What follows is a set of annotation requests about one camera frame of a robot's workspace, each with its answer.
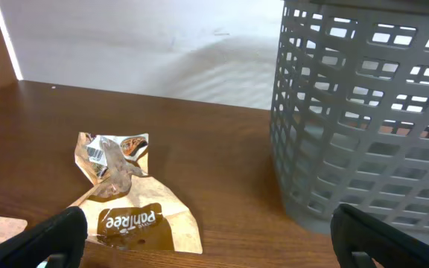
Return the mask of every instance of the food wrapper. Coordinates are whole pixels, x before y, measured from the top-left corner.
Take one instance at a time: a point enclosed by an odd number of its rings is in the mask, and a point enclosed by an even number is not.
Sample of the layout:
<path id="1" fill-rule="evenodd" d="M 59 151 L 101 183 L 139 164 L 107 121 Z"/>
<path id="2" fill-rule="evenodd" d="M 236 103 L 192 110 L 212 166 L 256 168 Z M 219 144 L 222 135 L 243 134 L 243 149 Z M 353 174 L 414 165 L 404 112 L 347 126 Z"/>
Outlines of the food wrapper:
<path id="1" fill-rule="evenodd" d="M 146 154 L 131 151 L 143 146 L 137 145 L 138 140 L 129 141 L 127 147 L 119 142 L 134 137 L 139 136 L 114 140 L 110 136 L 79 135 L 76 162 L 94 187 L 72 205 L 86 215 L 87 240 L 116 249 L 202 253 L 197 222 L 188 207 L 147 174 L 146 166 L 139 162 Z M 87 146 L 95 146 L 96 139 L 107 162 L 101 175 L 96 172 L 101 169 L 94 169 L 89 160 L 91 147 Z M 127 154 L 138 159 L 128 159 Z"/>

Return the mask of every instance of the white strip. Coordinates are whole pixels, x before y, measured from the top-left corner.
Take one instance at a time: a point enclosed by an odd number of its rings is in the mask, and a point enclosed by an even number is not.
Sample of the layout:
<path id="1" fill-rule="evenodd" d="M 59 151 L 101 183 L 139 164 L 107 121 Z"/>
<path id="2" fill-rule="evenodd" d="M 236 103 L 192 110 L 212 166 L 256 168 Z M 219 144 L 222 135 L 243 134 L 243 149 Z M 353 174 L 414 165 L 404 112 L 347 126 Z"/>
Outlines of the white strip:
<path id="1" fill-rule="evenodd" d="M 13 64 L 14 73 L 16 74 L 17 80 L 22 80 L 21 69 L 19 68 L 18 59 L 16 58 L 16 53 L 14 52 L 13 43 L 9 37 L 9 33 L 7 32 L 6 24 L 4 23 L 3 14 L 0 8 L 0 28 L 3 33 L 4 42 L 6 43 L 7 52 L 9 53 L 9 58 L 11 59 L 11 63 Z"/>

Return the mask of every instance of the perforated basket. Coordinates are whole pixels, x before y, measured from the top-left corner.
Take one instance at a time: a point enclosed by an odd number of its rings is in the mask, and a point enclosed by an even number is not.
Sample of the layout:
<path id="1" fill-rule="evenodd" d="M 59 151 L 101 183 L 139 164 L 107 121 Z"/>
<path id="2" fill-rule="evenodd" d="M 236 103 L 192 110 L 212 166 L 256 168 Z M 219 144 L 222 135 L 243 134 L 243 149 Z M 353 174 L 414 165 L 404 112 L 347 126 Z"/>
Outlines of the perforated basket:
<path id="1" fill-rule="evenodd" d="M 346 202 L 429 243 L 429 16 L 285 2 L 271 109 L 286 211 Z"/>

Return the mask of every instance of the black object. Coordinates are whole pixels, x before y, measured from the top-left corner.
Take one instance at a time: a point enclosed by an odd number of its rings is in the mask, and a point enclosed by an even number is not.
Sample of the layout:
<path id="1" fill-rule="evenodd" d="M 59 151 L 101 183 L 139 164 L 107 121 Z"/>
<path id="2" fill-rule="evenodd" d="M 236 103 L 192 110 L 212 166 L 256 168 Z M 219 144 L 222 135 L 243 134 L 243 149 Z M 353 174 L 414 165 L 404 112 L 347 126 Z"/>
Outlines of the black object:
<path id="1" fill-rule="evenodd" d="M 82 210 L 71 207 L 0 244 L 0 267 L 37 267 L 50 256 L 46 268 L 77 268 L 87 238 Z"/>
<path id="2" fill-rule="evenodd" d="M 429 267 L 429 245 L 354 208 L 341 204 L 331 221 L 335 255 L 342 268 Z"/>

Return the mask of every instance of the dark brown label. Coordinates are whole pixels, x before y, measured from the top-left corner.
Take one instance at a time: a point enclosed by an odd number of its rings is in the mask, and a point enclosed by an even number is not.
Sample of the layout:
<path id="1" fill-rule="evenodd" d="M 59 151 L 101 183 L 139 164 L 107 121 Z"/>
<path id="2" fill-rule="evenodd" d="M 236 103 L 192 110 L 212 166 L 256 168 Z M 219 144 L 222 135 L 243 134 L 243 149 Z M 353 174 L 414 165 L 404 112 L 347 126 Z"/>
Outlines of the dark brown label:
<path id="1" fill-rule="evenodd" d="M 116 249 L 174 250 L 170 224 L 158 203 L 104 209 L 98 216 L 97 239 Z"/>

